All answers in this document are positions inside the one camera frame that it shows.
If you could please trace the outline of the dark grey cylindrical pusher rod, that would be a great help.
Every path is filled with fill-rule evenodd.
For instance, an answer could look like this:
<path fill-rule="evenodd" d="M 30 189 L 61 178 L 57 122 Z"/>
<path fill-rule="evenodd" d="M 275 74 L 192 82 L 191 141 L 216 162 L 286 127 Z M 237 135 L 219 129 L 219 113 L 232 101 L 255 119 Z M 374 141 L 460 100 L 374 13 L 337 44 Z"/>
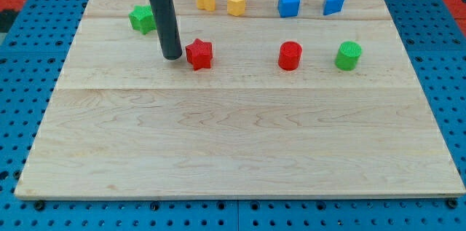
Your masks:
<path fill-rule="evenodd" d="M 167 60 L 180 58 L 182 48 L 173 0 L 149 0 L 149 2 L 163 57 Z"/>

